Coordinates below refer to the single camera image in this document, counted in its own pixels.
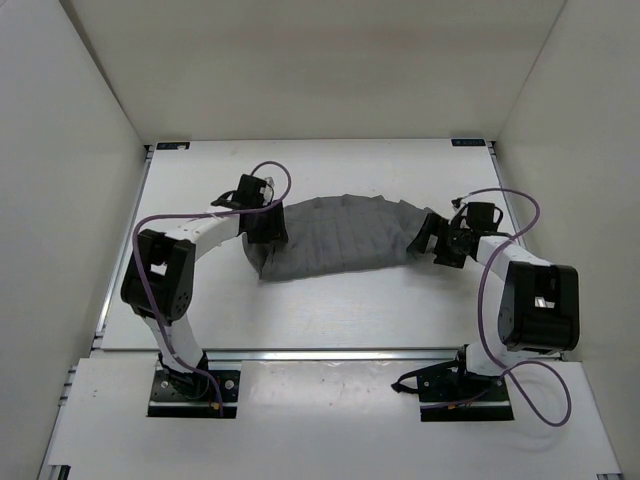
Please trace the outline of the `grey pleated skirt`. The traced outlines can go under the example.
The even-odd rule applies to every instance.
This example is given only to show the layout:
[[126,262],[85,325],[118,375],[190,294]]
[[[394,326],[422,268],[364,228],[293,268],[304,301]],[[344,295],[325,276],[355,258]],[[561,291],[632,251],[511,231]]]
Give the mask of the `grey pleated skirt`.
[[243,238],[243,249],[264,282],[403,266],[422,258],[407,248],[432,212],[382,196],[316,197],[284,208],[287,242]]

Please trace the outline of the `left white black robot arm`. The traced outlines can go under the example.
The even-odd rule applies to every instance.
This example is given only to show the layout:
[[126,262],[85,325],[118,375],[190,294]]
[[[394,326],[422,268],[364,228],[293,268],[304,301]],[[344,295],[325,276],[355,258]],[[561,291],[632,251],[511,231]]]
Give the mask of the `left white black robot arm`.
[[163,369],[188,398],[208,389],[202,348],[187,311],[193,296],[197,260],[224,242],[244,238],[271,245],[288,240],[282,200],[274,181],[254,173],[197,214],[157,214],[141,220],[132,234],[132,254],[121,285],[121,299],[144,319],[160,348]]

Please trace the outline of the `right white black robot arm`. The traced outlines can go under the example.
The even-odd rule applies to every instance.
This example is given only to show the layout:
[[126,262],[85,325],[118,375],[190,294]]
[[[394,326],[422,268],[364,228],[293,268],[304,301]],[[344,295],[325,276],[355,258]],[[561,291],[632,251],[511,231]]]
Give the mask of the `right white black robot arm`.
[[409,254],[433,247],[434,262],[461,268],[468,259],[503,281],[495,324],[478,322],[479,340],[461,348],[463,366],[448,376],[449,391],[471,400],[484,388],[484,377],[496,377],[521,361],[574,350],[580,338],[579,277],[575,268],[553,264],[519,246],[499,230],[503,212],[488,202],[455,201],[456,214],[446,219],[429,213]]

